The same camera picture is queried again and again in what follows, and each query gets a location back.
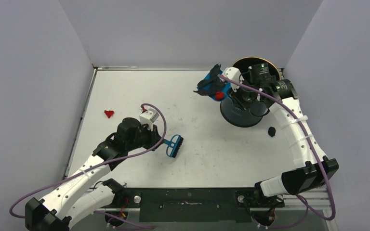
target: small black object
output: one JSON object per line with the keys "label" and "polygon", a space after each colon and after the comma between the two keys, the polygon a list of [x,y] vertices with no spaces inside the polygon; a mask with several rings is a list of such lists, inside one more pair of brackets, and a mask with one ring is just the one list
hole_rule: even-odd
{"label": "small black object", "polygon": [[270,137],[274,137],[276,135],[276,129],[274,127],[269,127],[269,130],[267,131]]}

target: cable tie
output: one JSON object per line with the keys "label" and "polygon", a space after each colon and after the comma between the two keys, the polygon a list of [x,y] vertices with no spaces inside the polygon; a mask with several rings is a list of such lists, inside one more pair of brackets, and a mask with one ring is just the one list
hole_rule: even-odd
{"label": "cable tie", "polygon": [[311,138],[311,137],[313,137],[313,136],[314,136],[313,134],[309,134],[308,136],[304,136],[303,138],[296,140],[296,142],[295,142],[295,143],[293,143],[292,145],[290,145],[290,147],[294,146],[294,145],[295,145],[295,144],[297,144],[298,142],[305,141],[307,138]]}
{"label": "cable tie", "polygon": [[87,172],[86,171],[84,171],[83,169],[81,169],[81,168],[79,168],[79,171],[80,172],[82,172],[83,173],[83,175],[84,176],[86,176],[88,179],[89,179],[89,181],[91,181],[92,182],[92,184],[95,184],[96,182],[93,182],[92,181],[92,178],[89,176],[89,174],[87,174]]}
{"label": "cable tie", "polygon": [[306,115],[304,115],[300,118],[297,118],[297,119],[292,119],[289,122],[283,124],[283,126],[281,126],[281,129],[284,129],[285,127],[288,127],[292,124],[298,123],[299,121],[306,121],[306,120],[308,120],[308,116],[306,116]]}

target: black bristles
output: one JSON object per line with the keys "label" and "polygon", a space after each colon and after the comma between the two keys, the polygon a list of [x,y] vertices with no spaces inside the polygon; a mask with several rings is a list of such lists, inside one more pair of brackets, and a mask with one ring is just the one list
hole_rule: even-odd
{"label": "black bristles", "polygon": [[176,157],[176,155],[178,154],[178,151],[179,151],[179,149],[181,148],[182,142],[184,142],[183,137],[181,137],[177,142],[178,142],[178,144],[176,145],[176,148],[175,148],[175,150],[173,151],[172,158],[175,158],[175,157]]}

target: white bracket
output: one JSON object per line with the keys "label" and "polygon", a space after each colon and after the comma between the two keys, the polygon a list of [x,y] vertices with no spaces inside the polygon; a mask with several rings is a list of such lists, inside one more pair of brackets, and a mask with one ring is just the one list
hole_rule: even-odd
{"label": "white bracket", "polygon": [[[222,75],[239,83],[243,83],[243,81],[245,80],[243,76],[240,75],[239,69],[237,69],[236,67],[227,67],[223,71]],[[239,86],[236,84],[231,83],[230,86],[232,87],[233,92],[236,92],[236,90],[239,89]]]}
{"label": "white bracket", "polygon": [[140,115],[140,123],[148,124],[148,129],[154,130],[154,122],[157,120],[159,114],[154,109],[148,109]]}

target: gold rim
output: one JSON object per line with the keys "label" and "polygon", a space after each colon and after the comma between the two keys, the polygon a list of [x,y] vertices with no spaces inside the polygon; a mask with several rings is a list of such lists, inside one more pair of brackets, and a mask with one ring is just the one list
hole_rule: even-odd
{"label": "gold rim", "polygon": [[278,73],[278,79],[281,80],[281,75],[280,75],[280,71],[278,70],[278,68],[276,67],[276,65],[274,65],[271,61],[267,60],[267,59],[264,59],[264,58],[260,58],[260,57],[254,57],[254,56],[249,56],[249,57],[244,57],[244,58],[241,58],[241,59],[238,59],[236,62],[234,62],[232,64],[232,66],[235,65],[235,63],[239,62],[240,60],[242,59],[247,59],[247,58],[254,58],[254,59],[261,59],[261,60],[265,60],[266,62],[270,63],[276,70],[277,70],[277,73]]}

